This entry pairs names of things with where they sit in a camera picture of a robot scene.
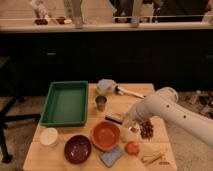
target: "cabinet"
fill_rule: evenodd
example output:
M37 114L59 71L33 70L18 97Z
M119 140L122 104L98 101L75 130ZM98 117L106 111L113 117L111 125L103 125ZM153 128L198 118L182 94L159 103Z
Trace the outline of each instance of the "cabinet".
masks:
M4 68L26 95L46 94L52 81L102 78L152 82L156 89L212 89L211 37L212 30L0 35L11 56Z

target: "sponge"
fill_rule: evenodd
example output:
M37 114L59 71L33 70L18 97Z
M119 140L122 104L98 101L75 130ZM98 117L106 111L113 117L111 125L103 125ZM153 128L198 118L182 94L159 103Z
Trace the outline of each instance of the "sponge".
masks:
M117 146L112 151L103 153L100 156L100 159L107 167L112 167L122 154L123 152L121 148Z

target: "plastic tray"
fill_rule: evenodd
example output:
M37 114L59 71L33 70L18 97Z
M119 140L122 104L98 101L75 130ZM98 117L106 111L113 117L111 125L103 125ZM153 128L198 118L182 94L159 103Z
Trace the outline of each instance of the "plastic tray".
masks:
M40 124L44 126L84 125L87 120L88 82L52 82Z

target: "white object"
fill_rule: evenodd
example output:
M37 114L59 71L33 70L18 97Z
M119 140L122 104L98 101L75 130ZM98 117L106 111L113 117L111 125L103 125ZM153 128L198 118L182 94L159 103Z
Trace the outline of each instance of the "white object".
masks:
M213 147L213 120L178 105L177 92L165 87L149 94L128 112L137 122L144 122L153 115L171 121Z
M47 15L47 14L44 16L44 19L46 19L48 23L49 23L49 22L50 22L50 20L51 20L50 16L49 16L49 15Z
M109 89L115 85L115 81L111 79L102 79L98 81L97 91L101 95L107 94Z
M117 86L117 90L119 90L119 94L123 93L123 94L130 94L130 95L133 95L133 96L136 96L136 97L139 97L141 99L144 98L144 95L143 94L140 94L140 93L137 93L137 92L133 92L133 91L129 91L121 86Z
M55 128L46 128L40 135L41 144L53 147L58 143L58 131Z
M71 23L72 23L72 20L71 20L71 19L65 19L65 20L64 20L64 23L65 23L65 24L71 24Z

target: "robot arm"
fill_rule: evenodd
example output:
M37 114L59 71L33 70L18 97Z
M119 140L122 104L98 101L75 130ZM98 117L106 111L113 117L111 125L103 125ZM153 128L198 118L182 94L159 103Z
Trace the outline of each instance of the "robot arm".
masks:
M190 134L213 147L213 121L178 105L177 92L162 88L132 106L128 112L137 122L144 122L153 115L173 122Z

